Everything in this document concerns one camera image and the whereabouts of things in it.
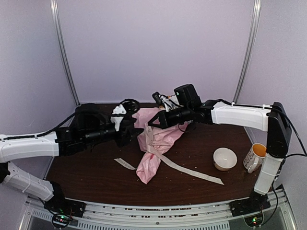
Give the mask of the cream printed ribbon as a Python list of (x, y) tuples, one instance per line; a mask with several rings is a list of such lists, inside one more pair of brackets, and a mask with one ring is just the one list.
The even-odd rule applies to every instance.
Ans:
[[(203, 174), (194, 170), (190, 170), (187, 169), (185, 167), (179, 166), (176, 163), (172, 162), (169, 158), (167, 158), (164, 154), (160, 155), (159, 158), (161, 159), (161, 162), (165, 163), (167, 166), (169, 166), (170, 168), (173, 168), (181, 173), (185, 173), (191, 176), (194, 176), (196, 178), (200, 178), (209, 182), (213, 182), (216, 184), (221, 184), (223, 185), (224, 183), (222, 182), (222, 180), (220, 178), (217, 177), (213, 177), (213, 176), (209, 176), (207, 174)], [(126, 161), (124, 161), (122, 158), (117, 158), (114, 159), (117, 163), (119, 163), (120, 165), (122, 165), (123, 167), (129, 169), (129, 170), (135, 170), (137, 168), (133, 167), (132, 165), (130, 165), (129, 163), (127, 163)]]

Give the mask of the right aluminium frame post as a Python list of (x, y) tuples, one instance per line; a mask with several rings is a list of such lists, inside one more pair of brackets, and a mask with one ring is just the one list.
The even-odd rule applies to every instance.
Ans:
[(260, 21), (260, 14), (261, 14), (261, 0), (254, 0), (251, 23), (250, 23), (250, 30), (248, 35), (248, 42), (246, 46), (246, 51), (243, 59), (242, 68), (239, 75), (239, 80), (237, 83), (236, 91), (233, 97), (233, 102), (238, 102), (240, 94), (242, 92), (244, 81), (247, 76), (249, 64), (252, 57), (252, 50), (256, 41), (259, 21)]

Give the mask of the aluminium frame post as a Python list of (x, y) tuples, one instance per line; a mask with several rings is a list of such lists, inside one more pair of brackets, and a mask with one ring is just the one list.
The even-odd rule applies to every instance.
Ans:
[(237, 83), (236, 91), (233, 97), (233, 102), (238, 102), (240, 94), (242, 92), (244, 81), (247, 76), (249, 64), (252, 57), (252, 50), (256, 41), (259, 21), (260, 21), (260, 14), (261, 14), (261, 0), (254, 0), (251, 23), (250, 23), (250, 30), (248, 35), (248, 42), (246, 46), (246, 51), (243, 59), (242, 68), (239, 75), (239, 80)]
[(64, 44), (64, 38), (63, 38), (63, 33), (62, 33), (62, 28), (61, 28), (61, 23), (60, 23), (60, 16), (59, 16), (59, 8), (58, 8), (58, 1), (57, 0), (51, 0), (50, 1), (50, 6), (51, 6), (51, 13), (53, 17), (53, 22), (57, 34), (57, 39), (58, 39), (58, 44), (59, 44), (59, 51), (60, 51), (60, 56), (61, 56), (61, 61), (63, 64), (64, 72), (66, 79), (68, 81), (69, 89), (72, 94), (74, 103), (76, 106), (80, 105), (80, 100), (77, 95), (77, 91), (75, 88), (75, 84), (73, 82), (72, 74), (71, 74), (71, 69), (69, 65), (69, 60)]

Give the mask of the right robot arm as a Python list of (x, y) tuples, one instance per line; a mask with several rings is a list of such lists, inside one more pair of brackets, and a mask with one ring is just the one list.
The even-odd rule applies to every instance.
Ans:
[(202, 102), (195, 87), (185, 84), (175, 88), (178, 104), (170, 111), (160, 111), (148, 125), (160, 129), (194, 121), (204, 124), (227, 124), (255, 128), (267, 132), (267, 156), (250, 197), (246, 200), (249, 211), (257, 211), (281, 170), (289, 150), (292, 128), (286, 119), (284, 107), (279, 102), (273, 105), (242, 105), (223, 99)]

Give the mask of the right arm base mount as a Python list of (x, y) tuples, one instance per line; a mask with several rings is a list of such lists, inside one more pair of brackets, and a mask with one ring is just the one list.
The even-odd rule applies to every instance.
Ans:
[(246, 198), (235, 200), (229, 203), (230, 210), (233, 217), (247, 215), (254, 212), (260, 212), (263, 209), (271, 207), (268, 200), (258, 201), (256, 199)]

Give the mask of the round white bowl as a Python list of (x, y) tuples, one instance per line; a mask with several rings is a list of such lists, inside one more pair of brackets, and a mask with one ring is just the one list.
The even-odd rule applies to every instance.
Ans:
[(237, 164), (236, 154), (228, 148), (218, 148), (213, 153), (213, 164), (216, 169), (226, 172)]

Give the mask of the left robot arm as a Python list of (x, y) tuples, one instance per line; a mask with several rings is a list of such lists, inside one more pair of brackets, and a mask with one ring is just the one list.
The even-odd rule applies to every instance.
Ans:
[(69, 202), (56, 182), (39, 179), (18, 168), (13, 160), (50, 156), (71, 156), (108, 141), (118, 147), (128, 145), (143, 132), (135, 128), (133, 117), (140, 109), (134, 99), (120, 102), (111, 113), (103, 112), (95, 103), (78, 106), (75, 112), (49, 131), (0, 137), (0, 182), (40, 198), (45, 206), (64, 213)]

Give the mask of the white mug yellow inside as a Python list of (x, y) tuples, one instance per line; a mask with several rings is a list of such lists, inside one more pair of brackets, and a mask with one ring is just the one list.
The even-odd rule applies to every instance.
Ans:
[(248, 173), (256, 171), (266, 157), (266, 147), (261, 143), (254, 143), (243, 160), (244, 168)]

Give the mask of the pink wrapping paper sheet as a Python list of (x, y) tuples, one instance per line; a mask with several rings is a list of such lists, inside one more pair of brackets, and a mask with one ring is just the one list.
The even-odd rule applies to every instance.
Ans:
[(141, 159), (136, 174), (139, 179), (148, 184), (156, 175), (161, 163), (160, 155), (168, 152), (174, 143), (186, 131), (189, 122), (185, 122), (180, 126), (173, 126), (166, 129), (151, 127), (148, 122), (154, 115), (161, 110), (159, 108), (141, 108), (133, 115), (137, 119), (134, 126), (143, 128), (144, 131), (137, 136), (140, 149), (145, 152)]

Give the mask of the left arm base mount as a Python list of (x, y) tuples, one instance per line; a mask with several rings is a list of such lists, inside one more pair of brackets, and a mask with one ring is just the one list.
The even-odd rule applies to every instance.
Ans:
[(44, 202), (44, 208), (52, 213), (65, 214), (70, 217), (82, 218), (85, 211), (86, 204), (80, 201), (66, 199), (62, 204), (52, 203), (50, 201)]

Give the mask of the aluminium front rail base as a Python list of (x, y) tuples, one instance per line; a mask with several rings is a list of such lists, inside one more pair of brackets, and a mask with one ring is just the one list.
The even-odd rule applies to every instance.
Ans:
[(66, 230), (296, 230), (297, 223), (283, 187), (268, 193), (270, 207), (234, 216), (229, 201), (186, 206), (123, 206), (86, 202), (82, 217)]

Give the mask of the left aluminium frame post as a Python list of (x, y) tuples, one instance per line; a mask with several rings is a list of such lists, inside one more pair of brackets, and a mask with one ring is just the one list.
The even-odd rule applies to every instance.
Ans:
[(73, 82), (72, 74), (71, 74), (71, 69), (69, 65), (69, 60), (64, 44), (64, 38), (63, 38), (63, 33), (62, 33), (62, 28), (61, 28), (61, 23), (60, 23), (60, 16), (59, 16), (59, 8), (58, 8), (58, 1), (57, 0), (51, 0), (50, 1), (50, 6), (51, 6), (51, 13), (53, 17), (53, 22), (57, 34), (57, 39), (58, 39), (58, 44), (59, 44), (59, 51), (60, 51), (60, 56), (61, 56), (61, 61), (63, 64), (64, 72), (66, 79), (68, 81), (69, 89), (72, 94), (74, 103), (76, 106), (80, 105), (80, 100), (77, 95), (77, 91), (75, 88), (75, 84)]

